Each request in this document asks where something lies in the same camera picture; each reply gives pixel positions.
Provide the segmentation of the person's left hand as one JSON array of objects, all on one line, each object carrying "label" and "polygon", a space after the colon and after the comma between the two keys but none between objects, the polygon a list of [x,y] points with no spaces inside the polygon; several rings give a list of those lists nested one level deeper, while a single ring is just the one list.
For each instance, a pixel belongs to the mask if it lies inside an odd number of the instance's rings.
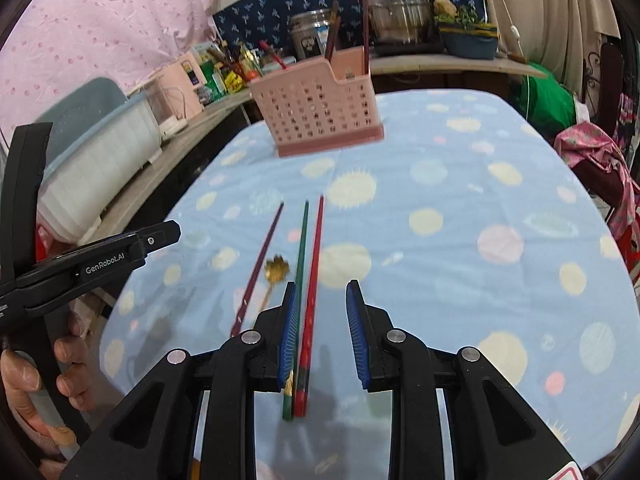
[{"label": "person's left hand", "polygon": [[[56,388],[76,411],[92,411],[94,395],[88,367],[89,350],[82,338],[85,326],[74,312],[68,315],[67,324],[65,334],[53,344],[56,359],[67,365],[66,371],[55,379]],[[3,350],[1,377],[9,408],[30,440],[47,456],[63,456],[63,451],[69,451],[72,447],[70,430],[45,422],[36,408],[35,394],[42,390],[43,381],[35,365],[16,351]]]}]

